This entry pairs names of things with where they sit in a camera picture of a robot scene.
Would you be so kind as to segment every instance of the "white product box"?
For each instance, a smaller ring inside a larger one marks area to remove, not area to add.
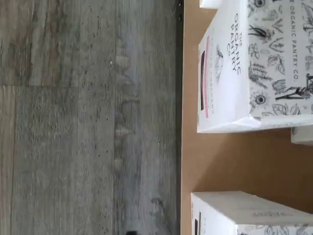
[[[222,0],[200,0],[200,7],[202,8],[219,8]]]
[[[243,192],[192,193],[192,235],[311,235],[313,215]]]
[[[198,71],[199,133],[313,124],[313,1],[223,0]]]
[[[293,127],[291,129],[291,142],[313,146],[313,126]]]

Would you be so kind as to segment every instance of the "gray wood plank floor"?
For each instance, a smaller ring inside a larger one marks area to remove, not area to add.
[[[0,0],[1,235],[179,233],[178,8]]]

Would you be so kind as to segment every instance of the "black floral drawing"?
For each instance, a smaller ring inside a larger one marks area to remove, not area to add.
[[[251,56],[251,57],[255,57],[255,58],[257,58],[257,59],[259,59],[260,58],[260,53],[259,53],[259,49],[258,49],[258,45],[256,44],[256,43],[251,43],[250,45],[249,45],[249,55]]]
[[[267,75],[265,66],[260,64],[251,64],[249,66],[249,79],[255,84],[267,89],[268,87],[264,84],[266,81],[272,81],[273,79]]]
[[[248,33],[248,35],[256,36],[257,38],[263,41],[263,44],[269,42],[272,39],[273,35],[275,34],[274,31],[271,31],[267,28],[253,27],[251,25],[249,31],[250,32]]]
[[[310,36],[313,32],[313,8],[305,3],[302,3],[302,9],[304,11],[304,21],[303,30]]]
[[[282,4],[279,5],[278,12],[279,12],[280,14],[283,13],[283,5],[282,5]]]
[[[306,87],[289,87],[286,88],[285,79],[278,80],[272,84],[276,94],[287,93],[293,91],[291,94],[277,97],[276,100],[280,99],[310,99],[313,94],[313,76],[307,73],[306,75],[307,86]]]
[[[278,30],[280,33],[284,33],[283,31],[283,19],[279,19],[276,23],[272,25],[274,28]]]
[[[289,235],[289,229],[286,226],[280,226],[279,234],[280,235]]]
[[[248,9],[250,10],[248,17],[259,11],[266,12],[271,7],[270,4],[276,1],[280,0],[248,0]]]
[[[250,113],[255,109],[266,109],[269,102],[269,96],[265,92],[254,92],[250,97]]]
[[[220,76],[223,70],[224,56],[218,44],[216,46],[216,58],[217,59],[215,63],[215,76],[216,76],[217,82],[219,82]]]
[[[276,66],[276,71],[279,71],[282,75],[285,75],[285,66],[284,66],[284,60],[283,58],[277,54],[277,55],[271,55],[268,58],[268,66]]]
[[[298,133],[298,127],[293,127],[291,131],[293,135],[296,135]]]
[[[308,224],[303,224],[302,226],[300,226],[299,228],[297,228],[296,230],[296,235],[303,235],[304,231],[306,230],[306,228],[308,227]]]
[[[273,228],[273,226],[268,225],[264,229],[264,235],[278,235],[277,231]]]
[[[274,91],[276,91],[275,95],[286,93],[286,80],[281,79],[272,84]]]
[[[305,57],[305,69],[306,71],[310,71],[313,69],[313,56],[312,55],[307,55]]]
[[[262,18],[263,21],[274,21],[278,18],[278,13],[276,10],[271,10],[267,13],[265,18]]]
[[[310,45],[306,46],[306,49],[308,49],[310,55],[313,55],[313,40],[309,39]]]
[[[279,116],[279,115],[300,115],[300,108],[298,104],[295,104],[292,106],[291,109],[289,109],[288,104],[282,105],[282,104],[273,104],[273,113],[271,112],[264,112],[262,113],[263,117],[270,117],[270,116]]]
[[[277,38],[270,43],[269,48],[279,53],[284,52],[284,38]]]

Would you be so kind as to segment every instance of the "label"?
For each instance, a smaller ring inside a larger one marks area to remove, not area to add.
[[[304,30],[304,21],[308,16],[307,14],[310,14],[310,10],[313,13],[313,8],[306,5],[304,1],[286,0],[283,3],[283,21],[281,24],[283,24],[284,39],[277,38],[272,43],[271,48],[278,50],[278,52],[281,50],[283,53],[287,87],[307,86],[307,73],[310,68],[308,66],[306,68],[306,56],[310,55],[310,52],[306,46],[309,43],[310,33]]]

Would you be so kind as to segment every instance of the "organic pantry co. box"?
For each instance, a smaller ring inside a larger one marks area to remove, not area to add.
[[[223,0],[198,71],[199,133],[313,124],[313,2]]]
[[[191,195],[192,235],[311,235],[313,216],[244,192]]]

